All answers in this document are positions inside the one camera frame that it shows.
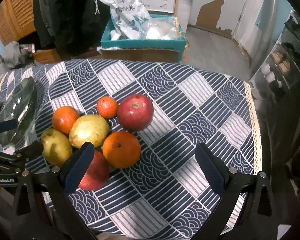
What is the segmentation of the yellow green pear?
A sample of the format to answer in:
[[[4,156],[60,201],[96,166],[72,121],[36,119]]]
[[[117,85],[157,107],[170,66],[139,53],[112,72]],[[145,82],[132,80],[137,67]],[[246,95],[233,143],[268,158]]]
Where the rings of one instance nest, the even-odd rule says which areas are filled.
[[[85,142],[92,143],[94,148],[101,147],[109,130],[109,124],[102,116],[83,115],[73,124],[69,133],[69,141],[75,148],[81,148]]]

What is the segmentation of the brown cardboard box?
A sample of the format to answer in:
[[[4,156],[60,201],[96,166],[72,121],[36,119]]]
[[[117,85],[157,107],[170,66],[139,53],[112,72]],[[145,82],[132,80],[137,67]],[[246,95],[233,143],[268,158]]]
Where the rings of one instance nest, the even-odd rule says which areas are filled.
[[[179,52],[166,49],[120,49],[100,50],[104,59],[147,61],[147,62],[180,62]]]

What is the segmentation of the teal cardboard box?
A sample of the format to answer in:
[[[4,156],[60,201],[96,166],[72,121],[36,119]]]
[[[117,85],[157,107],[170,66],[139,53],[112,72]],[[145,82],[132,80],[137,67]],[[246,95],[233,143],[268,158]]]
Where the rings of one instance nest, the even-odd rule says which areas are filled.
[[[168,17],[168,15],[152,14],[151,18],[157,17]],[[101,45],[97,48],[100,52],[103,50],[120,50],[120,49],[166,49],[174,50],[179,52],[179,59],[182,59],[183,52],[189,46],[186,39],[185,33],[183,32],[181,26],[179,25],[179,31],[181,37],[178,40],[141,40],[138,39],[139,31],[137,32],[137,39],[119,39],[112,40],[111,32],[115,31],[112,21],[109,21],[103,32],[101,38]]]

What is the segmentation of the large orange front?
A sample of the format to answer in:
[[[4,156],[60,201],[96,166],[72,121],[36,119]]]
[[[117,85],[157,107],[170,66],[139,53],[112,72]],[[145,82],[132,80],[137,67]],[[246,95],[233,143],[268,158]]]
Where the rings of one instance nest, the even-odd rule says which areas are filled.
[[[125,131],[111,133],[103,145],[102,153],[110,166],[114,168],[129,168],[133,166],[141,155],[138,139]]]

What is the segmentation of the blue white patterned tablecloth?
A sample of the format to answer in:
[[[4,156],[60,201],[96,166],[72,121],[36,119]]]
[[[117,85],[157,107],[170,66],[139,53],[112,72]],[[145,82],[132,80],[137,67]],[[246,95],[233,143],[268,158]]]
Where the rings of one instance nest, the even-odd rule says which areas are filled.
[[[219,202],[194,157],[201,142],[227,166],[257,172],[256,115],[249,86],[240,79],[177,63],[71,60],[8,72],[0,79],[0,103],[27,77],[38,91],[34,124],[18,144],[0,144],[0,151],[13,153],[39,139],[62,106],[96,114],[99,98],[122,102],[134,94],[153,103],[151,124],[134,133],[140,160],[111,171],[101,189],[79,189],[69,197],[95,232],[191,238]]]

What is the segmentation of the yellow green mango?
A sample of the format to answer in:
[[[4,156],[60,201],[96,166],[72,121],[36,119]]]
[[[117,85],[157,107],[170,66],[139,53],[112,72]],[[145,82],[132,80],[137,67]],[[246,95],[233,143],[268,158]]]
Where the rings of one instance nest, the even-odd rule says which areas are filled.
[[[45,130],[40,142],[44,147],[43,156],[51,165],[61,167],[72,156],[69,139],[56,129]]]

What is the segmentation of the black hanging clothes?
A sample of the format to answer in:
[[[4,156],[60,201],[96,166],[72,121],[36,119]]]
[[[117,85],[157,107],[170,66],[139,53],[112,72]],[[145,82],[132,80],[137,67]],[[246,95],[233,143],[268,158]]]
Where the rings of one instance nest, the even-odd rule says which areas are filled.
[[[99,46],[110,19],[109,7],[97,0],[33,0],[33,14],[40,45],[62,59]]]

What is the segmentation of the large dark red apple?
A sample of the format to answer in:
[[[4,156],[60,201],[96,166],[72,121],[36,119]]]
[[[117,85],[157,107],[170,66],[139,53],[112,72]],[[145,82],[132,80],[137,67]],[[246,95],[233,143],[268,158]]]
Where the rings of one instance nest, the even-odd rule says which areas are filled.
[[[142,94],[125,98],[117,108],[119,124],[128,131],[141,131],[147,128],[154,114],[151,100]]]

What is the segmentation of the shoe rack with shoes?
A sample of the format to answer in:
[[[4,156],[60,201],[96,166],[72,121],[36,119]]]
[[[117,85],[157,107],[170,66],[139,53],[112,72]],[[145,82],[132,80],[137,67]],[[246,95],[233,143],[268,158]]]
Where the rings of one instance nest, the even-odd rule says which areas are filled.
[[[273,105],[300,80],[300,17],[289,13],[283,31],[250,79],[254,102]]]

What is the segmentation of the clear plastic bag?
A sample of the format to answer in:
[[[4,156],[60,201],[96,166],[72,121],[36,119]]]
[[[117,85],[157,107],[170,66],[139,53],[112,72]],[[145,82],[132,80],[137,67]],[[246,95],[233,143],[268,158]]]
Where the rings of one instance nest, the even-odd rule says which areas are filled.
[[[138,39],[141,40],[178,40],[181,37],[176,17],[151,18],[142,24]]]

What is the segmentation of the small orange tangerine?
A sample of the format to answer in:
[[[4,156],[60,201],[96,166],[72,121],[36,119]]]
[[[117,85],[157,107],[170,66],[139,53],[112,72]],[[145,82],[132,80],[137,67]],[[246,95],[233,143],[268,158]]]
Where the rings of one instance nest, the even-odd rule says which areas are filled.
[[[111,119],[116,116],[117,107],[117,102],[109,96],[104,96],[97,101],[97,112],[106,119]]]

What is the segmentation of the red apple front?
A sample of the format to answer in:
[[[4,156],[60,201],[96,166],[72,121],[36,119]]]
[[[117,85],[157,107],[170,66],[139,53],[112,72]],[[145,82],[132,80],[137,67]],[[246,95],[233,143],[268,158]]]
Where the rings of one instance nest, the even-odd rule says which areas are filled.
[[[87,191],[99,190],[109,179],[109,165],[105,157],[95,150],[94,158],[83,176],[79,188]]]

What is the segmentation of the grey clothes pile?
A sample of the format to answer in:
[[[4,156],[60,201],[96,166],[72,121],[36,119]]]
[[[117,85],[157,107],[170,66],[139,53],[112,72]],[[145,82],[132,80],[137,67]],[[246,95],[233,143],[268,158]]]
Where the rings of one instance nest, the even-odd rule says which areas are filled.
[[[19,44],[17,41],[12,41],[5,46],[1,58],[8,69],[33,67],[36,65],[34,53],[34,44]]]

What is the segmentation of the dark glass bowl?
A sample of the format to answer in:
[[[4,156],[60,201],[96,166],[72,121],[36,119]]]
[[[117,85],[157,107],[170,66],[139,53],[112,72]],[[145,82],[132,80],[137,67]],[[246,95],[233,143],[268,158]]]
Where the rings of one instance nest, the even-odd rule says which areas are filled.
[[[2,146],[12,146],[23,139],[34,119],[36,104],[36,82],[33,77],[25,78],[15,87],[0,111],[0,122],[8,128],[0,133]]]

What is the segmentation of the white blue printed bag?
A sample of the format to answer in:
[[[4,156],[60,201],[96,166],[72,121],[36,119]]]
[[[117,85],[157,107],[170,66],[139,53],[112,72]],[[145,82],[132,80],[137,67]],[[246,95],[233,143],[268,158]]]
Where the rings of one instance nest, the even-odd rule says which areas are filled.
[[[140,0],[95,0],[110,7],[110,17],[114,30],[111,39],[136,40],[141,26],[151,19],[147,9]]]

